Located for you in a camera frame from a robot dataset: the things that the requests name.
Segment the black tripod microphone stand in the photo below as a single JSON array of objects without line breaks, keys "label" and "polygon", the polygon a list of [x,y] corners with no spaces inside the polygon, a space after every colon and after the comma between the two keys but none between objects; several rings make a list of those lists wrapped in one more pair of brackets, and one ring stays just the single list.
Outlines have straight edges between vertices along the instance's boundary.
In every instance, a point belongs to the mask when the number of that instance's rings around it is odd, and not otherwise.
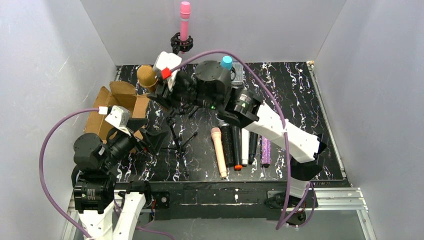
[{"label": "black tripod microphone stand", "polygon": [[172,111],[167,113],[161,108],[154,112],[154,128],[168,130],[154,168],[154,177],[161,182],[190,181],[201,169],[194,152],[194,139],[198,132],[187,128],[188,113]]},{"label": "black tripod microphone stand", "polygon": [[205,105],[205,99],[198,98],[196,100],[193,100],[193,101],[189,102],[188,104],[192,108],[191,112],[188,115],[188,118],[191,119],[196,114],[196,112],[199,109],[201,109],[201,108],[204,107],[204,105]]}]

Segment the brown cardboard box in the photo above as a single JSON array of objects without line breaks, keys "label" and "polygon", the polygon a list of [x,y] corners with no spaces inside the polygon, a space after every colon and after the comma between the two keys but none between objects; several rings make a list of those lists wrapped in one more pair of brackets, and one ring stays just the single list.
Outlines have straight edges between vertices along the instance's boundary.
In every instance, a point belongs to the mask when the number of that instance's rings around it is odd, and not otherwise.
[{"label": "brown cardboard box", "polygon": [[109,88],[101,87],[93,104],[97,111],[90,112],[84,133],[97,134],[103,143],[131,132],[139,140],[141,130],[130,126],[130,118],[144,119],[150,99],[146,94],[137,94],[136,88],[125,81],[111,81]]}]

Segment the turquoise blue microphone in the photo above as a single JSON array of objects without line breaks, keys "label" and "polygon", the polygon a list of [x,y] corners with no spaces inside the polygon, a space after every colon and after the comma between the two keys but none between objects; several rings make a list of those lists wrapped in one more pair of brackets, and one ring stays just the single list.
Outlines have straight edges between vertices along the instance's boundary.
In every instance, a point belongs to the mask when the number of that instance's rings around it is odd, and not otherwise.
[{"label": "turquoise blue microphone", "polygon": [[233,59],[231,56],[225,55],[222,57],[221,61],[220,61],[220,66],[222,68],[225,68],[229,71],[231,71],[232,67],[233,67]]}]

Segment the beige microphone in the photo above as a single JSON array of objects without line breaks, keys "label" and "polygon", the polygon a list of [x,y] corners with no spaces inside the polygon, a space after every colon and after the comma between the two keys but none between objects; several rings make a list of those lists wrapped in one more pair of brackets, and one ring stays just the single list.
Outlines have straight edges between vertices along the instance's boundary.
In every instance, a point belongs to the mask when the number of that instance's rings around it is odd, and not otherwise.
[{"label": "beige microphone", "polygon": [[227,167],[225,163],[225,156],[222,145],[222,133],[219,127],[214,127],[211,129],[211,139],[214,144],[215,155],[217,160],[217,166],[221,179],[228,177]]}]

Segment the black glitter silver-mesh microphone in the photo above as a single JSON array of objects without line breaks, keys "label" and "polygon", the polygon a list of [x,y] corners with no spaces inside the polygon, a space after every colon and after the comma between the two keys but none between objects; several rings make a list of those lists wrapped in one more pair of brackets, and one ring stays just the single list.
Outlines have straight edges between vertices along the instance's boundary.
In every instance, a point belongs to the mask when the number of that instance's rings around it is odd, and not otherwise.
[{"label": "black glitter silver-mesh microphone", "polygon": [[225,164],[228,168],[231,168],[234,166],[231,127],[223,120],[220,120],[218,125],[221,131],[221,142],[223,147]]}]

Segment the gold microphone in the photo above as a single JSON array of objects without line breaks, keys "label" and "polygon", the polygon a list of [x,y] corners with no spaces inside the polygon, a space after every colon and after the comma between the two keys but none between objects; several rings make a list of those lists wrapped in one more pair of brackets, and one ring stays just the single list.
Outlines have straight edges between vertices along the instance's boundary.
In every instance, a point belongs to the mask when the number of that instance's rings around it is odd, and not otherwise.
[{"label": "gold microphone", "polygon": [[136,72],[138,83],[141,87],[148,90],[149,93],[154,93],[157,89],[158,79],[157,74],[150,65],[141,65]]}]

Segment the black orange-tipped microphone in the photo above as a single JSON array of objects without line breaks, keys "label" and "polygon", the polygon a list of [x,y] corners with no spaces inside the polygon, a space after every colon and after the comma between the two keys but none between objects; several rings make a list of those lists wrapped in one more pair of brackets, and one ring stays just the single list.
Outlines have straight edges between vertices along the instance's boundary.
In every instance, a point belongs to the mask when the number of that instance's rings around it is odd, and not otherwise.
[{"label": "black orange-tipped microphone", "polygon": [[238,126],[231,125],[231,136],[233,144],[234,170],[240,171],[242,166],[241,131]]}]

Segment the black round-base microphone stand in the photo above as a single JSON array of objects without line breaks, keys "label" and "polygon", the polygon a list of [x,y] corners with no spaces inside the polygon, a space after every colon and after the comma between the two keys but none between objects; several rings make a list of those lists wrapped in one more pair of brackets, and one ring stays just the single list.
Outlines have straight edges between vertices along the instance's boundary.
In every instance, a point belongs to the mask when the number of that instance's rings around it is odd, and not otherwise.
[{"label": "black round-base microphone stand", "polygon": [[172,47],[172,52],[176,55],[181,53],[186,53],[190,51],[194,46],[194,40],[191,35],[188,36],[187,40],[180,39],[180,32],[177,32],[170,39],[170,45]]}]

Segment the white microphone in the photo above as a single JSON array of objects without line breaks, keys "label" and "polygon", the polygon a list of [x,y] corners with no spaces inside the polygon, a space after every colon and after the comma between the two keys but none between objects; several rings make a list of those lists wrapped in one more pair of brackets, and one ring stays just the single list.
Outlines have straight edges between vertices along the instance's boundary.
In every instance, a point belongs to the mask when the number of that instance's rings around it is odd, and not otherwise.
[{"label": "white microphone", "polygon": [[243,167],[249,164],[249,132],[244,128],[241,129],[241,161]]}]

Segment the black white-banded microphone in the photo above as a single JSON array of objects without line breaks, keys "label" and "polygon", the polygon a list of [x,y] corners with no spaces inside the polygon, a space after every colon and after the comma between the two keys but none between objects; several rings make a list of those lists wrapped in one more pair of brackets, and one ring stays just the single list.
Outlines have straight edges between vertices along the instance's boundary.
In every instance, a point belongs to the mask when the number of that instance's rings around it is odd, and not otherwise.
[{"label": "black white-banded microphone", "polygon": [[248,144],[248,164],[249,165],[252,165],[255,160],[255,156],[257,153],[258,138],[259,138],[259,135],[257,133],[250,132],[249,144]]}]

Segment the purple glitter microphone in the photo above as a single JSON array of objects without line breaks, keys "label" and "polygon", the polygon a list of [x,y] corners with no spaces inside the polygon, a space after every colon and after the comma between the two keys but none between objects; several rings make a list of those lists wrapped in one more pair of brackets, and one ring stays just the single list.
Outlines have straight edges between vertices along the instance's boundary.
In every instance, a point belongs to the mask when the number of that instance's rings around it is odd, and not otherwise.
[{"label": "purple glitter microphone", "polygon": [[261,167],[268,168],[271,165],[271,141],[261,137]]}]

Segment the pink microphone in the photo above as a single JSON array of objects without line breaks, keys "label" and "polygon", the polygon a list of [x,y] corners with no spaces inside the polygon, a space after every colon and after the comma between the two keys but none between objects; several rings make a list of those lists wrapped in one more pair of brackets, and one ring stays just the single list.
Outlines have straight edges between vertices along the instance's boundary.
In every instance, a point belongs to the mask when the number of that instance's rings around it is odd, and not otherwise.
[{"label": "pink microphone", "polygon": [[191,15],[191,4],[188,1],[180,3],[180,40],[187,41],[189,37],[189,18]]}]

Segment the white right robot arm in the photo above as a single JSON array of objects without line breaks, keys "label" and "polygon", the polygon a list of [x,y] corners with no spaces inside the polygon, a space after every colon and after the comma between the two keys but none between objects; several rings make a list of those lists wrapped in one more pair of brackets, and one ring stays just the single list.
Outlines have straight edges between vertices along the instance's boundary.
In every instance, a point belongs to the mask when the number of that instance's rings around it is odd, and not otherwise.
[{"label": "white right robot arm", "polygon": [[307,184],[322,167],[319,154],[326,148],[320,135],[308,133],[275,112],[263,98],[246,88],[232,85],[231,72],[217,61],[199,63],[193,76],[176,64],[156,62],[157,81],[151,100],[166,109],[182,104],[217,111],[219,119],[267,138],[289,154],[289,195],[304,196]]}]

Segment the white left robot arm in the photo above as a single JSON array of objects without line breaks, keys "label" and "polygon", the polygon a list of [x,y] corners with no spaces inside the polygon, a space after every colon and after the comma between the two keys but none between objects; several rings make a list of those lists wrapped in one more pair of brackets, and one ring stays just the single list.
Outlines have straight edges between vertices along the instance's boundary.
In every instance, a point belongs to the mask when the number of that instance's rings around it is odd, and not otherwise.
[{"label": "white left robot arm", "polygon": [[113,168],[132,153],[159,153],[168,130],[149,132],[145,118],[130,118],[128,133],[113,127],[102,140],[96,133],[84,133],[74,142],[73,161],[81,173],[73,182],[74,207],[87,240],[130,240],[142,208],[151,200],[147,181],[131,183],[119,192],[121,213],[113,225],[117,177]]}]

